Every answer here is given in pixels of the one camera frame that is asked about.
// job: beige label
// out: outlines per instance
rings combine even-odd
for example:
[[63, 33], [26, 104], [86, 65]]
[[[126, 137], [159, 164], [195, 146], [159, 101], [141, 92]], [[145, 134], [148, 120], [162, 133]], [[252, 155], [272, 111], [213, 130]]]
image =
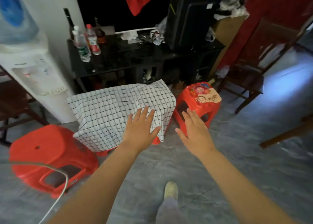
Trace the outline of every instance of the beige label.
[[208, 89], [210, 92], [208, 94], [198, 95], [197, 101], [200, 103], [213, 102], [218, 103], [221, 102], [221, 97], [213, 88]]

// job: white wall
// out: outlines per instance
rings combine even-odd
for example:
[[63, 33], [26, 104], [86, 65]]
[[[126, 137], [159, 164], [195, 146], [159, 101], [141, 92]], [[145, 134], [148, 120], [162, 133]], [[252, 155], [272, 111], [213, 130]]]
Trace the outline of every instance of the white wall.
[[68, 21], [63, 8], [68, 8], [75, 25], [83, 27], [83, 19], [77, 0], [22, 0], [38, 26], [49, 39], [53, 51], [63, 60], [70, 72], [70, 60], [66, 40], [69, 38]]

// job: black speaker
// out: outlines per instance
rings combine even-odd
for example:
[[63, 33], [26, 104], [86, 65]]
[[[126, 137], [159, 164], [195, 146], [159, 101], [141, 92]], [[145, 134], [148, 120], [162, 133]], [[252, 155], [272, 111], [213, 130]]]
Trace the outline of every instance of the black speaker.
[[221, 0], [171, 0], [165, 42], [173, 51], [190, 50], [205, 40]]

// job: television screen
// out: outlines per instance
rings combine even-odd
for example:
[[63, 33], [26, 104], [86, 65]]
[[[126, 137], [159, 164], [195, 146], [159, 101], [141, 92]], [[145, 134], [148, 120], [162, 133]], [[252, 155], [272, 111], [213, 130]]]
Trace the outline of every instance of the television screen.
[[85, 24], [113, 25], [115, 32], [155, 27], [167, 16], [170, 0], [151, 0], [133, 16], [126, 0], [77, 0]]

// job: forearm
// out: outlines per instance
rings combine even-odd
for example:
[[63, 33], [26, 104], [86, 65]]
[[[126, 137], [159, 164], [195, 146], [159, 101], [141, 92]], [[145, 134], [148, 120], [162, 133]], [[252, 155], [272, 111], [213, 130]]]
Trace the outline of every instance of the forearm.
[[201, 159], [241, 223], [295, 223], [220, 152]]
[[49, 224], [106, 223], [117, 192], [137, 155], [124, 146], [118, 147]]

